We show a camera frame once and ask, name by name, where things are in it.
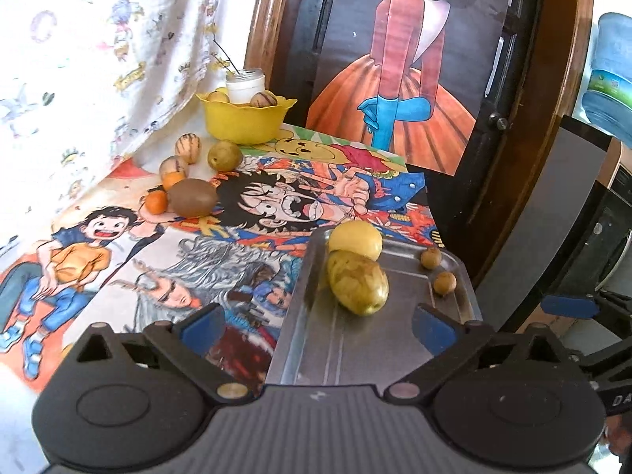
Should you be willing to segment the white cartoon print curtain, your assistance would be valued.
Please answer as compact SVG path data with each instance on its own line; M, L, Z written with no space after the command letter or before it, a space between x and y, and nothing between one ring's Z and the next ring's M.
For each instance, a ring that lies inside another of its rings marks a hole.
M1 0L1 238L49 225L188 104L253 0Z

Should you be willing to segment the blue water jug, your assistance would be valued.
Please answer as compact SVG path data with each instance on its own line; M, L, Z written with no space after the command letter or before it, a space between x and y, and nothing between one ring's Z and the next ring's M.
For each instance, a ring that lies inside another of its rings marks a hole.
M582 97L588 121L631 146L631 18L605 13L598 21L590 77Z

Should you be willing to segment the striped pepino in bowl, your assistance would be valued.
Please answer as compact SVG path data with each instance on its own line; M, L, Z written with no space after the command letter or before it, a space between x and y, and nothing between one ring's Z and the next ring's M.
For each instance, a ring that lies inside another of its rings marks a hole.
M255 108L266 108L276 106L277 104L277 97L272 92L267 90L255 93L250 101L250 106Z

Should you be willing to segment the yellow-green mottled pear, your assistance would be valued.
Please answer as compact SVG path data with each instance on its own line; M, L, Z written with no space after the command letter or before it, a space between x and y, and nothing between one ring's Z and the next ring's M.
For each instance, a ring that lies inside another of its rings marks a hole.
M337 302L356 316L376 314L387 303L388 277L375 260L336 250L328 256L327 276Z

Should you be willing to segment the yellow fruit in bowl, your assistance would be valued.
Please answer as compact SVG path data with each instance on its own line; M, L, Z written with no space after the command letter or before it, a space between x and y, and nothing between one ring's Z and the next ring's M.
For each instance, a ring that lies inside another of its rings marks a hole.
M215 103L215 102L228 103L229 96L227 92L224 90L215 90L206 96L206 100L209 103Z

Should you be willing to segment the large yellow lemon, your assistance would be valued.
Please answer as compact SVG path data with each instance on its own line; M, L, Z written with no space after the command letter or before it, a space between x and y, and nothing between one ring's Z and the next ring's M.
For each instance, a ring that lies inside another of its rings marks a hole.
M380 231L364 220L348 220L338 224L328 239L329 252L342 250L376 261L381 255L384 240Z

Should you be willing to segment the brown wooden frame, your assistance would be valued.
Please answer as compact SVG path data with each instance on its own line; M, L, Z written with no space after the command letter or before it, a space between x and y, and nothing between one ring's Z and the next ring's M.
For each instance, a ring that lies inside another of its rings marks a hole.
M255 0L246 62L307 127L333 0ZM578 89L593 0L509 0L489 92L454 175L424 171L444 243L480 284L519 220Z

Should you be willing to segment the small brown longan fruit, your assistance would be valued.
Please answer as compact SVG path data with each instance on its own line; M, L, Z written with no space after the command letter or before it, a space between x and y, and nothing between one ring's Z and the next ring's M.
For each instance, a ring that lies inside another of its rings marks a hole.
M433 271L441 265L442 252L438 247L427 248L420 256L420 263L426 270Z

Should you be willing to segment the painted woman orange dress poster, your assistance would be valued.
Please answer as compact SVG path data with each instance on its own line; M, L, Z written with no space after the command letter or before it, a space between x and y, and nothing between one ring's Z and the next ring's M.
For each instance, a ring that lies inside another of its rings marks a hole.
M454 175L509 0L333 0L307 127Z

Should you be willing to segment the metal tray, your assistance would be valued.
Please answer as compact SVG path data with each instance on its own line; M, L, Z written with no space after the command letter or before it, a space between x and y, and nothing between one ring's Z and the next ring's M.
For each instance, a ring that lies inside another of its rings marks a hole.
M445 250L438 269L455 275L454 292L433 289L435 272L423 269L423 245L387 237L378 259L388 276L389 298L370 317L344 308L327 279L332 230L312 233L274 350L266 381L285 385L373 384L383 391L432 358L437 348L418 329L418 306L426 304L457 322L481 312L465 265Z

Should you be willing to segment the yellow-green pear far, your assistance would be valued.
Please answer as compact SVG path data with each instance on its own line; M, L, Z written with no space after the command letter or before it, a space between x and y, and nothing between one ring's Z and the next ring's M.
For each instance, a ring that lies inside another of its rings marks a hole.
M235 142L220 140L215 142L207 154L207 162L216 172L234 171L243 160L241 149Z

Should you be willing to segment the white jar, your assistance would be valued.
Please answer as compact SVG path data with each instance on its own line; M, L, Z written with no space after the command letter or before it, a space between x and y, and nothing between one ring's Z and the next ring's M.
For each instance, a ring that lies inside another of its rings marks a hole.
M226 75L226 89L230 103L248 104L252 97L266 89L262 69L241 70Z

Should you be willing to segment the brown kiwi fruit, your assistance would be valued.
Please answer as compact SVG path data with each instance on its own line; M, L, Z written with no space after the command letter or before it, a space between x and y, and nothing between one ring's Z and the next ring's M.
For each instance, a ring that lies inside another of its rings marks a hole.
M215 187L205 180L184 179L167 190L171 211L186 218L208 216L218 203Z

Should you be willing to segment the small orange mandarin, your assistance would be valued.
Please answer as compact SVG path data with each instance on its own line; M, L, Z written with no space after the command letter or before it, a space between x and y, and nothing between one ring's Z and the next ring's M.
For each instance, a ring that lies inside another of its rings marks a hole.
M174 185L176 185L177 183L185 179L186 179L186 174L184 172L181 172L181 171L167 172L165 173L165 175L162 176L163 190L167 192L167 190L170 190Z
M164 190L151 190L143 201L145 209L152 215L162 215L168 210L168 197Z

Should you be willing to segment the cartoon print tablecloth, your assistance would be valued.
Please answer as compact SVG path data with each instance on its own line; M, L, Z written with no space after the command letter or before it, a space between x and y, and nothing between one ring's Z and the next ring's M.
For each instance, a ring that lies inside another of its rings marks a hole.
M215 187L210 215L148 213L143 201L163 190L162 179L124 163L2 269L4 394L42 391L93 322L132 333L211 303L227 320L211 362L259 386L314 230L358 219L393 239L440 242L422 173L351 142L313 141L284 127L246 150L234 171L187 179Z

